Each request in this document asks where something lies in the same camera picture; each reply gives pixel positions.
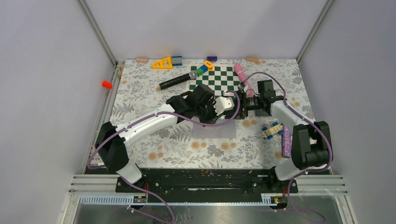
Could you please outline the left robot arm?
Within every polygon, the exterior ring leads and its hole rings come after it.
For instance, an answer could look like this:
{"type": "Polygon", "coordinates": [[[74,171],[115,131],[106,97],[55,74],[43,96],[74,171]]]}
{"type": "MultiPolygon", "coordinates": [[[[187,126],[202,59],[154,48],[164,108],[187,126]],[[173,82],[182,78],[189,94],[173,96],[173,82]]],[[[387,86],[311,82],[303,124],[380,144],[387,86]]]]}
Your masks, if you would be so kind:
{"type": "Polygon", "coordinates": [[[231,97],[215,97],[207,85],[198,85],[193,91],[172,96],[165,104],[142,118],[114,125],[110,121],[101,125],[93,155],[99,155],[103,167],[111,174],[127,179],[134,192],[144,188],[145,180],[135,162],[127,154],[127,146],[152,133],[182,121],[197,118],[202,126],[218,126],[217,119],[230,111],[235,104],[231,97]]]}

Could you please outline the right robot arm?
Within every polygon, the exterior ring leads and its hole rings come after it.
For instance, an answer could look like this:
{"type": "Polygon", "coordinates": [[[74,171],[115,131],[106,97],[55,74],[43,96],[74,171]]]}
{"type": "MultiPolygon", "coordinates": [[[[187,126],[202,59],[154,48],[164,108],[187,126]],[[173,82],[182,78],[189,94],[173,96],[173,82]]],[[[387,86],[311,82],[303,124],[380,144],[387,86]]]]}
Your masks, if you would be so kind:
{"type": "Polygon", "coordinates": [[[286,101],[286,96],[277,95],[273,82],[258,82],[259,94],[248,97],[246,81],[238,86],[240,99],[237,118],[243,119],[249,111],[263,110],[278,120],[291,133],[291,156],[285,162],[272,168],[268,179],[269,189],[280,192],[286,187],[286,180],[298,177],[304,172],[321,172],[327,170],[333,161],[333,151],[329,125],[324,121],[311,121],[297,112],[286,101]]]}

